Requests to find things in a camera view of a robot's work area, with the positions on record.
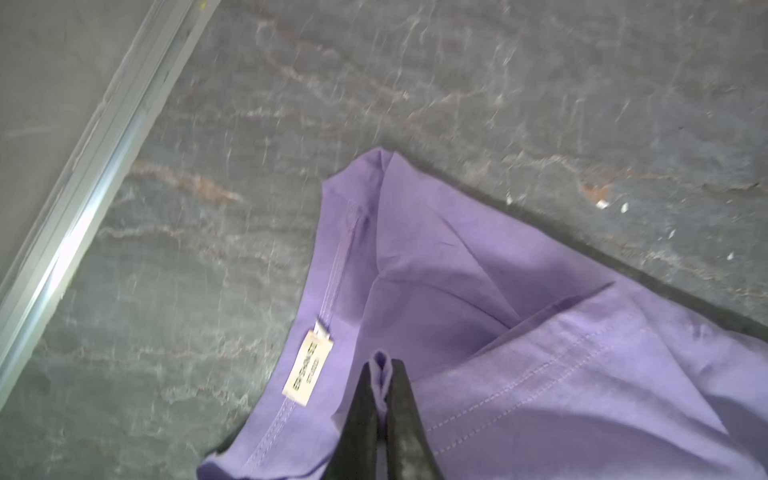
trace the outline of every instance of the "metal strip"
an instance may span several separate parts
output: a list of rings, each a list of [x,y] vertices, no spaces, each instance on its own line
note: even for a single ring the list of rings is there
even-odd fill
[[[0,408],[219,0],[155,0],[0,303]]]

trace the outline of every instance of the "purple shirt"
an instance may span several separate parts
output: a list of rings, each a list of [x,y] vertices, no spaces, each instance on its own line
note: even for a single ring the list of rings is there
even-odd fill
[[[316,319],[306,407],[283,385]],[[319,478],[362,365],[405,362],[453,478],[768,478],[768,347],[381,149],[323,185],[296,322],[258,405],[200,480]]]

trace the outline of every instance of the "seam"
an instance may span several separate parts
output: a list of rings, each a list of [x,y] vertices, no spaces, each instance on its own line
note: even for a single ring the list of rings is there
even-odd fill
[[[326,293],[323,296],[323,303],[320,305],[318,317],[320,321],[325,324],[325,327],[330,327],[331,312],[333,311],[336,298],[339,295],[339,288],[341,287],[341,279],[344,272],[344,266],[349,258],[349,250],[352,247],[352,238],[355,233],[355,227],[359,219],[360,209],[354,204],[347,204],[345,212],[345,227],[342,232],[342,236],[339,239],[339,245],[336,248],[336,254],[333,258],[333,265],[331,266],[331,272],[328,283],[326,285]],[[296,407],[296,403],[293,400],[284,399],[280,410],[277,412],[275,419],[272,421],[272,425],[267,429],[266,434],[259,442],[256,450],[253,451],[248,461],[245,463],[245,468],[249,469],[250,473],[253,470],[262,465],[266,454],[272,448],[272,445],[280,437],[280,433],[283,432],[283,427],[288,422],[291,413]]]
[[[638,330],[636,333],[642,333],[642,332],[643,332],[643,331],[645,331],[645,330],[646,330],[645,328],[643,328],[643,329],[639,329],[639,330]],[[606,352],[608,352],[608,351],[612,350],[612,349],[613,349],[613,348],[615,348],[615,347],[616,347],[616,343],[614,343],[614,344],[612,344],[612,345],[609,345],[609,346],[605,346],[605,347],[603,347],[603,348],[599,349],[598,351],[596,351],[596,352],[592,353],[591,355],[587,356],[586,358],[584,358],[583,360],[581,360],[581,361],[580,361],[579,363],[577,363],[576,365],[572,366],[572,367],[571,367],[569,370],[567,370],[567,371],[566,371],[565,373],[563,373],[561,376],[559,376],[558,378],[556,378],[556,379],[552,380],[552,381],[551,381],[551,382],[549,382],[548,384],[546,384],[546,385],[544,385],[543,387],[541,387],[539,390],[537,390],[537,391],[536,391],[536,392],[535,392],[533,395],[529,396],[527,399],[525,399],[525,400],[521,400],[520,402],[517,402],[517,403],[515,403],[515,404],[514,404],[514,405],[513,405],[513,406],[512,406],[510,409],[507,409],[507,410],[505,410],[504,412],[502,412],[501,414],[499,414],[498,416],[496,416],[495,418],[493,418],[493,419],[492,419],[492,420],[490,420],[489,422],[486,422],[486,423],[484,423],[484,424],[480,425],[479,427],[477,427],[476,429],[472,430],[472,431],[471,431],[470,433],[468,433],[467,435],[464,435],[464,436],[463,436],[463,437],[461,437],[460,439],[456,439],[456,440],[455,440],[453,443],[451,443],[451,444],[450,444],[450,445],[448,445],[447,447],[444,447],[443,449],[440,449],[440,450],[437,450],[437,451],[434,451],[434,450],[433,450],[433,451],[432,451],[432,454],[433,454],[434,456],[437,456],[437,455],[440,455],[440,454],[442,454],[442,453],[445,453],[445,452],[447,452],[448,450],[450,450],[450,449],[452,449],[452,448],[456,447],[457,445],[461,445],[463,442],[466,442],[466,441],[467,441],[467,440],[469,440],[471,437],[473,437],[473,436],[477,435],[478,433],[480,433],[481,431],[485,430],[485,429],[486,429],[486,428],[488,428],[489,426],[491,426],[491,425],[493,425],[494,423],[498,422],[499,420],[503,419],[504,417],[506,417],[506,416],[507,416],[507,415],[509,415],[510,413],[514,412],[516,409],[520,408],[521,406],[525,405],[526,403],[528,403],[528,402],[530,402],[530,401],[532,401],[532,400],[536,399],[537,397],[539,397],[539,396],[540,396],[540,395],[542,395],[543,393],[547,392],[547,391],[548,391],[549,389],[551,389],[553,386],[557,385],[557,384],[558,384],[559,382],[561,382],[562,380],[565,380],[566,378],[568,378],[569,376],[571,376],[571,375],[572,375],[574,372],[576,372],[576,370],[580,369],[580,368],[581,368],[581,367],[582,367],[584,364],[586,364],[586,363],[587,363],[587,362],[589,362],[590,360],[592,360],[592,359],[594,359],[594,358],[598,357],[599,355],[601,355],[601,354],[603,354],[603,353],[606,353]]]
[[[280,437],[280,433],[283,431],[283,427],[288,422],[288,418],[290,417],[291,412],[293,412],[293,409],[296,408],[296,402],[293,400],[285,399],[283,403],[287,402],[289,404],[288,410],[286,411],[285,416],[283,417],[283,420],[281,422],[278,422],[276,431],[272,434],[272,439],[270,440],[270,443],[267,444],[266,448],[264,448],[264,451],[259,456],[258,461],[256,462],[255,466],[259,466],[262,463],[264,463],[264,459],[266,458],[266,454],[269,453],[270,449],[272,448],[272,445],[274,445],[275,441]]]
[[[601,334],[603,334],[603,333],[606,333],[606,332],[608,332],[608,331],[614,330],[614,329],[616,329],[616,328],[617,328],[616,326],[611,326],[611,327],[608,327],[608,328],[603,328],[603,329],[600,329],[600,330],[598,330],[597,332],[592,332],[592,333],[590,333],[590,334],[588,334],[588,335],[585,335],[585,336],[581,337],[581,338],[580,338],[579,340],[577,340],[576,342],[574,342],[574,343],[572,343],[572,344],[570,344],[570,345],[566,346],[566,347],[565,347],[565,350],[564,350],[562,353],[560,353],[560,355],[556,356],[556,357],[555,357],[555,358],[553,358],[553,359],[550,359],[550,360],[548,360],[547,362],[545,362],[545,363],[541,364],[541,365],[540,365],[539,367],[537,367],[536,369],[533,369],[533,370],[531,370],[530,372],[526,373],[526,374],[525,374],[525,375],[523,375],[523,376],[522,376],[520,379],[518,379],[518,380],[516,380],[515,382],[513,382],[511,385],[508,385],[508,386],[506,386],[505,388],[503,388],[503,389],[501,389],[501,390],[497,391],[496,393],[492,393],[492,394],[491,394],[489,397],[487,397],[487,398],[485,398],[485,399],[481,400],[480,402],[477,402],[477,403],[476,403],[476,404],[474,404],[473,406],[470,406],[470,407],[468,407],[467,409],[465,409],[465,410],[461,411],[460,413],[457,413],[457,414],[455,414],[455,415],[451,416],[450,418],[447,418],[447,419],[445,419],[445,420],[441,421],[440,423],[436,423],[436,424],[434,424],[433,426],[431,426],[431,427],[429,427],[428,429],[426,429],[426,431],[427,431],[427,432],[431,432],[432,430],[434,430],[434,429],[437,429],[437,428],[439,428],[439,427],[442,427],[442,426],[443,426],[443,425],[445,425],[446,423],[450,423],[450,422],[453,422],[453,421],[454,421],[454,420],[456,420],[457,418],[459,418],[459,417],[461,417],[461,416],[463,416],[463,415],[466,415],[467,413],[470,413],[472,410],[475,410],[475,409],[477,409],[478,407],[480,407],[480,406],[483,406],[483,405],[485,405],[486,403],[488,403],[488,402],[490,402],[490,401],[492,401],[492,400],[494,400],[494,399],[497,399],[499,396],[502,396],[502,395],[504,395],[505,393],[508,393],[509,391],[513,390],[515,387],[517,387],[517,386],[520,386],[520,384],[522,384],[522,383],[523,383],[523,382],[525,382],[526,380],[530,379],[532,376],[536,375],[536,374],[537,374],[537,373],[539,373],[540,371],[542,371],[542,370],[544,370],[544,369],[547,369],[548,367],[552,366],[552,365],[553,365],[554,363],[556,363],[558,360],[560,360],[561,358],[563,358],[564,356],[566,356],[566,355],[567,355],[567,354],[568,354],[568,353],[569,353],[569,352],[570,352],[570,351],[571,351],[571,350],[572,350],[574,347],[581,345],[582,343],[586,342],[587,340],[589,340],[590,338],[592,338],[592,337],[594,337],[594,336],[598,336],[598,335],[601,335]]]
[[[258,459],[257,465],[260,465],[261,463],[261,453],[264,450],[266,443],[272,439],[273,432],[277,430],[280,424],[280,419],[283,417],[283,413],[286,410],[286,407],[288,406],[288,403],[292,402],[291,400],[285,399],[283,400],[283,404],[280,406],[280,410],[277,411],[277,415],[275,415],[274,420],[272,421],[272,424],[267,429],[266,433],[264,434],[264,437],[261,439],[261,442],[259,442],[259,445],[256,446],[256,448],[253,450],[253,453],[248,457],[248,461],[245,463],[245,467],[249,468],[250,465]]]

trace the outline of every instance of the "gray surface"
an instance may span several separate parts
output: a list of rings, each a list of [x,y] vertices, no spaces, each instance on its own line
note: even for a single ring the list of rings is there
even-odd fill
[[[280,354],[320,181],[377,144],[765,322],[766,28],[724,0],[225,2],[2,413],[0,471],[191,478]]]
[[[0,2],[0,281],[151,4]]]

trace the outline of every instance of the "clothing label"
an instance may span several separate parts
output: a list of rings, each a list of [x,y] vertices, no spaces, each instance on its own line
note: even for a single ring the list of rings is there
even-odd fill
[[[332,347],[330,338],[319,336],[313,331],[307,332],[288,375],[288,381],[283,387],[283,395],[301,406],[306,406]]]

